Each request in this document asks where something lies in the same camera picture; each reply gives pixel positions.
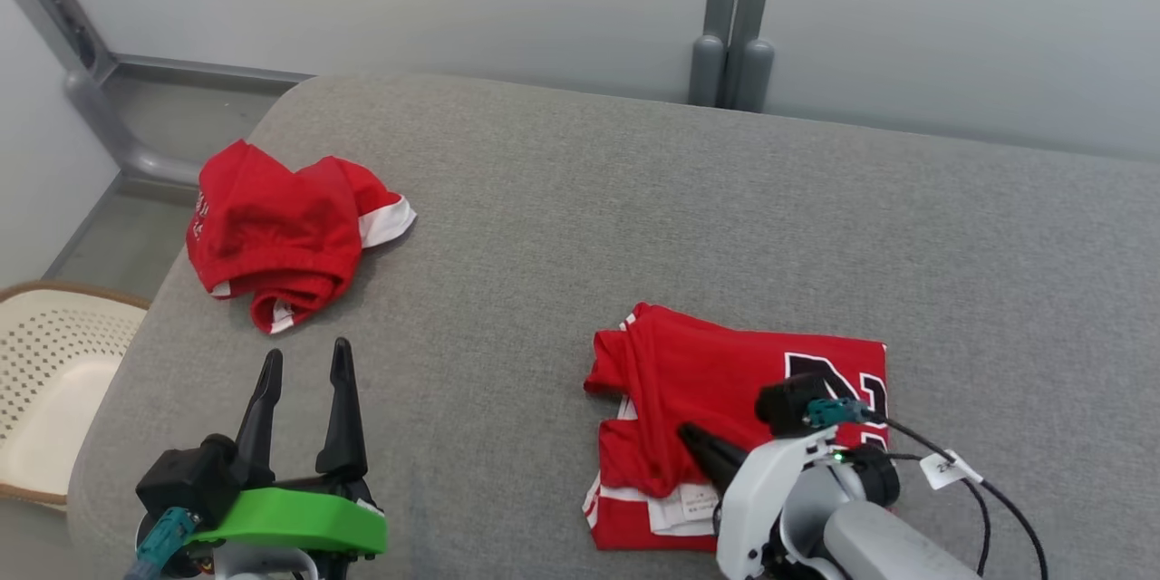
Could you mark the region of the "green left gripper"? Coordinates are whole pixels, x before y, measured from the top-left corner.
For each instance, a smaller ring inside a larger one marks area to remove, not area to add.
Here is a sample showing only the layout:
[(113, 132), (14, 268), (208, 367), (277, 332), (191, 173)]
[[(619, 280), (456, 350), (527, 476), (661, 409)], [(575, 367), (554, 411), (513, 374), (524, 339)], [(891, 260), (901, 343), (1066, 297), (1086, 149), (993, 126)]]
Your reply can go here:
[[(276, 480), (270, 467), (271, 429), (282, 378), (283, 354), (271, 349), (237, 432), (235, 478), (240, 484)], [(351, 342), (345, 338), (333, 345), (329, 383), (329, 422), (314, 469), (320, 476), (353, 483), (368, 472), (368, 457)], [(196, 531), (186, 544), (211, 546), (218, 542), (300, 548), (324, 554), (380, 556), (387, 551), (387, 523), (372, 507), (340, 495), (287, 488), (245, 490), (220, 525)]]

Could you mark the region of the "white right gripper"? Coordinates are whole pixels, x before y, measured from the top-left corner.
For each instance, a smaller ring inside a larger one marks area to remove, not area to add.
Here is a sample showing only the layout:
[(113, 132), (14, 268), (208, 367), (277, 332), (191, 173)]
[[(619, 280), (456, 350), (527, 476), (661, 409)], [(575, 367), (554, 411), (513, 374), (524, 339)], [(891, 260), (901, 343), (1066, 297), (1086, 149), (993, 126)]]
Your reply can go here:
[(836, 435), (836, 429), (822, 429), (804, 437), (780, 437), (749, 454), (693, 422), (677, 427), (677, 436), (701, 474), (722, 495), (716, 550), (722, 575), (762, 575), (762, 548), (771, 531), (776, 541), (782, 541), (775, 523), (788, 495), (809, 463), (829, 456)]

